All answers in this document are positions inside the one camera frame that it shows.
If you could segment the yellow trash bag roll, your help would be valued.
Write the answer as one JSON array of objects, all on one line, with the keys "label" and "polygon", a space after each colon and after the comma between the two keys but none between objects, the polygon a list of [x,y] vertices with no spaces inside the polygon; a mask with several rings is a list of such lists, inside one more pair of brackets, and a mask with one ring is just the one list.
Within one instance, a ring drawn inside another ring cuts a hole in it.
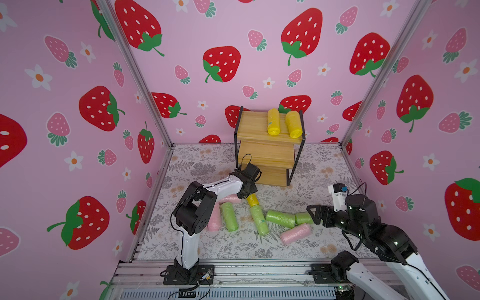
[{"label": "yellow trash bag roll", "polygon": [[250,196],[247,197],[247,203],[251,208],[258,206],[260,204],[258,197],[256,194],[251,194]]},{"label": "yellow trash bag roll", "polygon": [[270,109],[267,113],[267,133],[270,136],[281,133],[280,112],[277,109]]},{"label": "yellow trash bag roll", "polygon": [[287,113],[285,120],[290,138],[300,138],[303,135],[303,127],[300,113],[297,111],[290,111]]}]

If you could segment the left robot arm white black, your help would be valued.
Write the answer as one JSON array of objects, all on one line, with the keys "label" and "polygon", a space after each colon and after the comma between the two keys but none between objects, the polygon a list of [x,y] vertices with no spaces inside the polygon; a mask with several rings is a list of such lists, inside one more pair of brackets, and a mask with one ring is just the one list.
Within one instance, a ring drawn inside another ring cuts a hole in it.
[{"label": "left robot arm white black", "polygon": [[200,234],[207,227],[218,200],[236,195],[239,199],[258,192],[256,182],[261,178],[260,168],[249,163],[244,169],[235,169],[227,178],[201,184],[192,182],[178,202],[172,217],[172,227],[182,232],[181,252],[176,262],[186,271],[191,271],[199,262]]}]

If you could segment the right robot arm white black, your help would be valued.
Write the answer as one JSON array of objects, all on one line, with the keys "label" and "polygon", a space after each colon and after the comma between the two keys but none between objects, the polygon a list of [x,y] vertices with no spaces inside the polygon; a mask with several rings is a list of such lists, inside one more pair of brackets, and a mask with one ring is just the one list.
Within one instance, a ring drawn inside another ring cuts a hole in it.
[{"label": "right robot arm white black", "polygon": [[[312,205],[307,212],[316,225],[338,228],[345,238],[359,238],[360,245],[378,256],[401,280],[410,300],[446,300],[443,291],[410,237],[399,227],[381,221],[376,203],[366,195],[350,194],[345,209]],[[329,264],[313,264],[309,275],[317,284],[353,284],[374,300],[404,297],[369,271],[349,251],[340,252]]]}]

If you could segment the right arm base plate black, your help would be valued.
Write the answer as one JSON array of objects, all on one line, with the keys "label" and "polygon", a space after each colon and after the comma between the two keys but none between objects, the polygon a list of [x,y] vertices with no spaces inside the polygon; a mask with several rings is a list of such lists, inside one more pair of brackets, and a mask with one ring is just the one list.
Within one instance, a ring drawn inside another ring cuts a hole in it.
[{"label": "right arm base plate black", "polygon": [[347,270],[337,264],[312,264],[308,275],[312,276],[316,284],[344,284],[350,283]]}]

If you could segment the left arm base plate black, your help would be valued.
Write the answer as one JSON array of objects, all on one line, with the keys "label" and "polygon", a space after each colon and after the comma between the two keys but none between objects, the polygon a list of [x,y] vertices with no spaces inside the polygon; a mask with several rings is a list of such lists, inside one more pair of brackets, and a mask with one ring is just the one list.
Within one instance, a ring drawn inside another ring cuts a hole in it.
[{"label": "left arm base plate black", "polygon": [[215,265],[195,265],[192,270],[185,270],[181,265],[168,266],[160,276],[165,286],[212,285]]}]

